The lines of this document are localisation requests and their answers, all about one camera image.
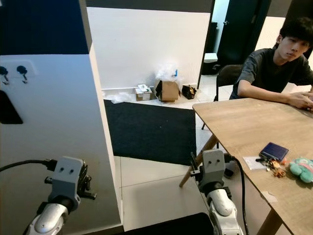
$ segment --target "cardboard box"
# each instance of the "cardboard box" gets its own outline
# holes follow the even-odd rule
[[[162,102],[175,102],[179,97],[179,88],[176,82],[164,82],[162,81],[161,92],[157,90],[160,89],[160,82],[157,81],[155,85],[155,94],[159,95],[158,98]]]
[[[150,88],[148,88],[147,92],[142,92],[140,88],[135,88],[135,94],[137,101],[156,99],[155,94]]]

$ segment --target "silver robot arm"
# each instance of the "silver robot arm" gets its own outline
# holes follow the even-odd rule
[[[205,194],[210,206],[209,217],[214,235],[244,235],[237,221],[236,206],[228,196],[230,192],[228,188],[223,188],[224,171],[224,153],[214,149],[203,152],[203,166],[200,170],[191,171],[191,175],[195,176],[198,188]]]
[[[68,215],[78,208],[81,197],[95,199],[90,190],[91,177],[88,166],[80,159],[62,157],[56,164],[52,177],[45,183],[52,184],[48,202],[42,203],[37,216],[29,224],[25,235],[56,235],[62,233]]]

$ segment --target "chair backrest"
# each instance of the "chair backrest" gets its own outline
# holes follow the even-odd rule
[[[220,69],[216,77],[216,96],[214,101],[219,100],[219,87],[234,85],[243,70],[243,65],[226,65]]]

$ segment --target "black hook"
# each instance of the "black hook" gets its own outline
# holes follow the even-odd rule
[[[23,65],[20,65],[16,68],[17,72],[19,72],[21,75],[23,75],[24,77],[24,81],[22,81],[23,83],[27,83],[27,77],[25,76],[25,74],[27,74],[27,69],[23,66]]]
[[[4,76],[5,81],[2,81],[4,85],[9,85],[9,79],[7,78],[8,70],[5,67],[0,66],[0,74]]]

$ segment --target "dark carpet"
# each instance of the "dark carpet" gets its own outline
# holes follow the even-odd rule
[[[195,112],[105,100],[115,156],[190,165],[196,155]]]
[[[148,227],[121,233],[120,235],[213,235],[209,216],[205,213],[194,214]]]

